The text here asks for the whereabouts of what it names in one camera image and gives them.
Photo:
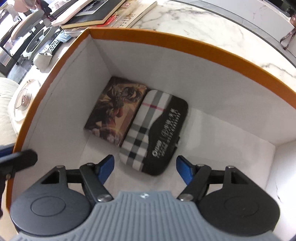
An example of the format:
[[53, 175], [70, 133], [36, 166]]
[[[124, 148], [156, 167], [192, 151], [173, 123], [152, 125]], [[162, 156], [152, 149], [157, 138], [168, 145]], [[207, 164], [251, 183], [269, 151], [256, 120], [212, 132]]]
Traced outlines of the grey kids desk chair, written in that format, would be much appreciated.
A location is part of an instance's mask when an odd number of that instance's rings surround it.
[[7, 74], [14, 64], [34, 57], [59, 29], [51, 25], [52, 16], [43, 9], [21, 17], [14, 6], [1, 6], [1, 72]]

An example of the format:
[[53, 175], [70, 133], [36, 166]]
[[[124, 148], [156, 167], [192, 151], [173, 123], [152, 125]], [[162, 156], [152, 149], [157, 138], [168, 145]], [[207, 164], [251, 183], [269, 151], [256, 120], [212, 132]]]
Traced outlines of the brown illustrated card box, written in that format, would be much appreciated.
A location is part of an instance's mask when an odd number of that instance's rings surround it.
[[147, 86], [112, 76], [93, 107], [84, 129], [121, 146], [147, 93]]

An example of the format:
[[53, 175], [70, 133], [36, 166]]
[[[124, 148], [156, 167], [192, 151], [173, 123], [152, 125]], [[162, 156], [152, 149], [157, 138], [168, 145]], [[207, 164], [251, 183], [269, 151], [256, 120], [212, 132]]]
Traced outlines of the glass ashtray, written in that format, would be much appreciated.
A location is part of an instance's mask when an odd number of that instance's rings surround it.
[[34, 80], [28, 80], [17, 95], [15, 109], [25, 111], [33, 99]]

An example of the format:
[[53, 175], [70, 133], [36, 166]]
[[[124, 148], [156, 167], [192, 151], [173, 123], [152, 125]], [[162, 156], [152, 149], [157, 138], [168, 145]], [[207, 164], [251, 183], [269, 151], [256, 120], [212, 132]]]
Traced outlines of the plaid black rectangular case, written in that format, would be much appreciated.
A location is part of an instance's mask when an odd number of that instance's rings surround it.
[[185, 100], [150, 90], [121, 145], [120, 160], [139, 172], [162, 174], [177, 149], [188, 110]]

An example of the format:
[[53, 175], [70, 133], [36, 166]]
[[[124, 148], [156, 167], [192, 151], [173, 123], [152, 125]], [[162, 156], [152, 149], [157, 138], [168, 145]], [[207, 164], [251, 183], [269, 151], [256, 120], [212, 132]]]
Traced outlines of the red white magazine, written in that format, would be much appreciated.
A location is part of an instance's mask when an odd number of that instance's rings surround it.
[[156, 7], [157, 1], [125, 1], [109, 19], [98, 27], [131, 28], [140, 18]]

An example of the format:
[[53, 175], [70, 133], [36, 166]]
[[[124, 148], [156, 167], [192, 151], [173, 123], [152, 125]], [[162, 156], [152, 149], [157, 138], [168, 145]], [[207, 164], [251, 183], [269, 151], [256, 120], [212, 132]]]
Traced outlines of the black hardcover book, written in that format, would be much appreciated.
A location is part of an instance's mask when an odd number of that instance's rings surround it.
[[125, 1], [93, 1], [69, 21], [60, 24], [60, 27], [62, 29], [71, 29], [104, 24], [124, 2]]

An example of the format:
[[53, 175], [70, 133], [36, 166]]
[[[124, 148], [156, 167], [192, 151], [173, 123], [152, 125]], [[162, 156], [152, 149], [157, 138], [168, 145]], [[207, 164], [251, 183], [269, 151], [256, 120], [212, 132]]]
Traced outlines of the orange cardboard storage box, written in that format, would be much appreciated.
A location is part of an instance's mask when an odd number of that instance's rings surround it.
[[277, 240], [264, 188], [295, 156], [295, 91], [161, 32], [90, 28], [31, 99], [8, 182], [15, 240]]

